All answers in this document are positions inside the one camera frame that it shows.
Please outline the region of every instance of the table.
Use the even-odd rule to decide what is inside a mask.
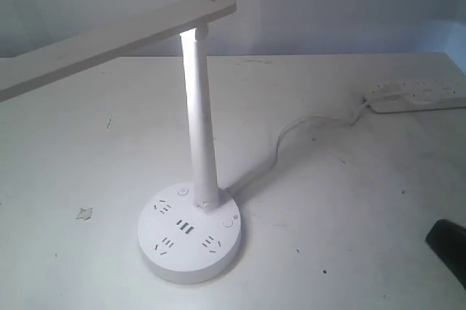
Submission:
[[[348,117],[369,81],[461,76],[443,53],[208,63],[222,188],[241,187],[288,122]],[[235,194],[243,240],[229,272],[156,278],[136,229],[158,190],[191,177],[183,83],[178,57],[122,57],[0,104],[0,308],[464,308],[424,242],[437,219],[466,225],[462,109],[299,128]]]

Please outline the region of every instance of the power strip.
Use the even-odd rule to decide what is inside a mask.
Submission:
[[[364,94],[379,114],[466,107],[466,80],[407,80],[376,83]]]

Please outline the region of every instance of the black object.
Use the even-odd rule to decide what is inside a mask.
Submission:
[[[466,289],[466,228],[440,219],[425,241]]]

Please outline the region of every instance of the table surface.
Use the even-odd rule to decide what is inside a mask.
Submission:
[[[173,285],[142,259],[143,206],[191,177],[183,67],[123,57],[0,104],[0,308],[465,308],[424,238],[466,225],[466,110],[302,127],[242,186],[288,122],[349,116],[369,81],[459,78],[446,55],[212,57],[209,75],[218,182],[242,187],[229,272]]]

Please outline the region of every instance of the lamp base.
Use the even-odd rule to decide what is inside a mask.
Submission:
[[[178,284],[207,281],[234,259],[241,240],[241,217],[232,198],[204,213],[194,206],[192,183],[156,194],[139,218],[138,239],[151,270]]]

